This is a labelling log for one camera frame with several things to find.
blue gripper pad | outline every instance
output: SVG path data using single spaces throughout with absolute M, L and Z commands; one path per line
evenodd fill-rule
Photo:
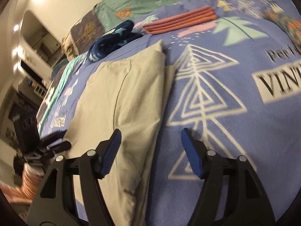
M 121 144 L 121 131 L 119 129 L 116 129 L 114 131 L 112 137 L 110 138 L 110 140 L 108 140 L 111 142 L 111 144 L 108 147 L 108 149 L 106 150 L 106 153 L 104 154 L 104 156 L 102 157 L 102 160 L 101 160 L 100 174 L 102 177 L 109 174 L 109 172 L 111 170 L 114 159 L 116 157 L 116 154 L 117 154 L 118 149 Z
M 193 145 L 192 139 L 188 135 L 188 132 L 189 130 L 187 128 L 184 128 L 181 132 L 182 145 L 188 157 L 193 173 L 196 174 L 199 178 L 201 178 L 204 174 L 202 168 L 202 159 L 198 155 Z

bedspread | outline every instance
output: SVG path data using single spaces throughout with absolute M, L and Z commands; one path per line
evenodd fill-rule
M 135 30 L 143 32 L 149 21 L 206 5 L 215 9 L 217 20 L 146 34 L 99 62 L 81 65 L 43 128 L 44 136 L 68 128 L 87 80 L 102 61 L 127 58 L 163 39 L 166 65 L 175 65 L 177 72 L 154 154 L 148 226 L 187 225 L 196 205 L 203 181 L 193 174 L 183 150 L 184 127 L 223 156 L 245 155 L 276 219 L 301 188 L 296 175 L 301 171 L 301 55 L 262 12 L 269 9 L 299 21 L 300 14 L 290 0 L 183 0 L 137 19 Z M 222 214 L 221 206 L 217 218 Z

folded navy cloth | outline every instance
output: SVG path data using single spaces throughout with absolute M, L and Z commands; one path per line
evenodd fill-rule
M 111 52 L 142 37 L 142 34 L 132 32 L 133 27 L 134 23 L 130 20 L 126 20 L 104 34 L 90 47 L 86 62 L 97 62 L 108 56 Z

screw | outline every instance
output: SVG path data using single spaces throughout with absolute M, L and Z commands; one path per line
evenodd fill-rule
M 96 154 L 95 150 L 93 149 L 90 149 L 88 152 L 87 152 L 87 156 L 94 156 Z
M 62 161 L 64 159 L 64 157 L 62 155 L 58 155 L 55 160 L 56 161 Z
M 245 162 L 245 161 L 246 161 L 246 157 L 243 156 L 243 155 L 241 155 L 241 156 L 239 157 L 239 160 L 242 161 L 242 162 Z
M 207 151 L 207 155 L 209 155 L 209 156 L 215 156 L 216 152 L 214 150 L 210 149 L 210 150 Z

orange heart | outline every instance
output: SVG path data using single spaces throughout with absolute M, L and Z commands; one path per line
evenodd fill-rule
M 115 16 L 120 19 L 125 19 L 127 16 L 130 16 L 130 15 L 131 15 L 131 9 L 129 9 L 129 8 L 126 8 L 123 11 L 115 13 Z

